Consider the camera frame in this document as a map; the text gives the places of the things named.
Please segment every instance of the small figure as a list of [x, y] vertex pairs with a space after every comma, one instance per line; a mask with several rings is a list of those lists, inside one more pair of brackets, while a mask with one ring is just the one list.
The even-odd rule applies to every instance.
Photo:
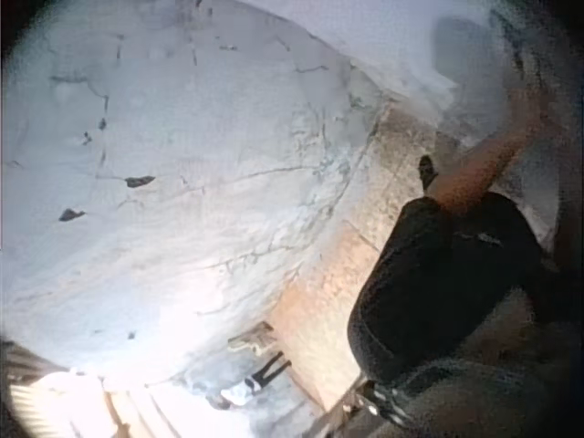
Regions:
[[261, 370], [247, 376], [245, 379], [236, 385], [226, 390], [221, 390], [220, 395], [207, 396], [207, 401], [215, 409], [227, 410], [232, 405], [245, 406], [250, 402], [261, 390], [263, 390], [271, 381], [280, 375], [287, 367], [292, 365], [290, 360], [287, 360], [284, 365], [274, 370], [271, 374], [267, 374], [280, 358], [284, 356], [282, 351], [279, 351], [276, 356], [270, 359]]

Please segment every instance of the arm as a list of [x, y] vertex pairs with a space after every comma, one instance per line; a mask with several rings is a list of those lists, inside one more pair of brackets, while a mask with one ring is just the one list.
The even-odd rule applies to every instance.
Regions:
[[510, 126], [484, 140], [449, 172], [432, 182], [426, 195], [454, 215], [475, 206], [505, 167], [546, 125], [547, 93], [543, 89], [522, 89], [509, 95]]

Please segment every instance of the hand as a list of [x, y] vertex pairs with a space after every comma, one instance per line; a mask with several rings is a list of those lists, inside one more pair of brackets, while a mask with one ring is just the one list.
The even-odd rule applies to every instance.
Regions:
[[510, 89], [507, 94], [511, 131], [533, 136], [555, 124], [549, 105], [552, 101], [551, 93], [542, 80], [521, 89]]

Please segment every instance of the dark clothing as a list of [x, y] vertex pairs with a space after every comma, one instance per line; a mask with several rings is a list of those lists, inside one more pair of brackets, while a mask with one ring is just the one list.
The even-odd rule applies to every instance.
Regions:
[[516, 205], [488, 193], [463, 218], [436, 201], [407, 203], [349, 319], [349, 344], [372, 380], [454, 350], [512, 287], [530, 283], [542, 251]]

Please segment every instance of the dark spot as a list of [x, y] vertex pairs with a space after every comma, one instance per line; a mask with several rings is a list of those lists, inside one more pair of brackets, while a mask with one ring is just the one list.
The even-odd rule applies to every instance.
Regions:
[[9, 163], [7, 164], [7, 166], [8, 166], [8, 167], [17, 167], [17, 168], [19, 168], [19, 169], [24, 169], [23, 165], [22, 165], [22, 164], [20, 164], [20, 163], [19, 163], [18, 161], [16, 161], [16, 160], [12, 160], [11, 162], [9, 162]]
[[143, 185], [150, 184], [154, 181], [155, 177], [153, 176], [141, 176], [140, 178], [126, 178], [124, 181], [126, 185], [131, 189], [135, 189], [136, 187], [142, 187]]
[[61, 215], [61, 217], [58, 218], [58, 220], [60, 222], [69, 222], [72, 221], [73, 219], [77, 219], [78, 217], [81, 217], [85, 215], [85, 212], [75, 212], [73, 210], [71, 210], [70, 208], [68, 208], [67, 210], [65, 210], [63, 212], [63, 214]]
[[91, 138], [91, 136], [89, 135], [89, 133], [87, 131], [83, 132], [83, 137], [85, 137], [85, 141], [83, 141], [83, 146], [85, 146], [89, 142], [93, 141], [93, 139]]

